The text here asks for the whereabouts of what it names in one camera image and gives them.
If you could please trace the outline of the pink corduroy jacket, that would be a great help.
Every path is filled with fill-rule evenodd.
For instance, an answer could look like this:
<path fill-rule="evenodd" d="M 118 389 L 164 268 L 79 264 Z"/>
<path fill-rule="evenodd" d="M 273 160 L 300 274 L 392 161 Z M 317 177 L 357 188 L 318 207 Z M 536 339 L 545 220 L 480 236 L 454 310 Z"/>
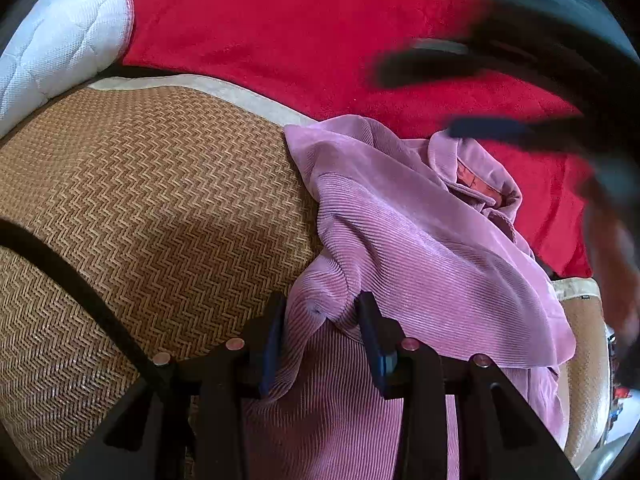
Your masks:
<path fill-rule="evenodd" d="M 560 368 L 575 337 L 550 278 L 514 229 L 522 196 L 472 140 L 401 140 L 341 116 L 284 130 L 318 202 L 322 249 L 286 306 L 281 368 L 244 410 L 254 479 L 387 479 L 402 404 L 373 383 L 354 302 L 370 292 L 442 356 L 490 356 L 552 436 L 568 414 Z"/>

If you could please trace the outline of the red blanket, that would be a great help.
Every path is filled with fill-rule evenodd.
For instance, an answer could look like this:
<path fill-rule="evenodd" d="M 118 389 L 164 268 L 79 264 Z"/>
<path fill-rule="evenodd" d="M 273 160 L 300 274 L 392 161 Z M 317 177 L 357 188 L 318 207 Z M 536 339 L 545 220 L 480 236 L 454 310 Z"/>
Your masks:
<path fill-rule="evenodd" d="M 570 116 L 551 93 L 493 72 L 397 90 L 374 62 L 418 38 L 466 32 L 483 0 L 132 0 L 129 66 L 228 80 L 311 118 L 344 114 L 421 139 L 458 115 Z"/>

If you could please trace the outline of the woven bamboo bed mat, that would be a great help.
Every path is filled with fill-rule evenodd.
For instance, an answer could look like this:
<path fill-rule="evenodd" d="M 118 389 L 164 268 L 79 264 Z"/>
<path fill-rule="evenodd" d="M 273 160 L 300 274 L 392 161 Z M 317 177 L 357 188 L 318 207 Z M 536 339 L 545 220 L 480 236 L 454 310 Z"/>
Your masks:
<path fill-rule="evenodd" d="M 81 88 L 2 141 L 1 214 L 79 271 L 146 353 L 201 356 L 321 252 L 288 126 L 185 86 Z M 558 393 L 577 466 L 608 418 L 600 294 L 551 284 L 575 337 Z"/>

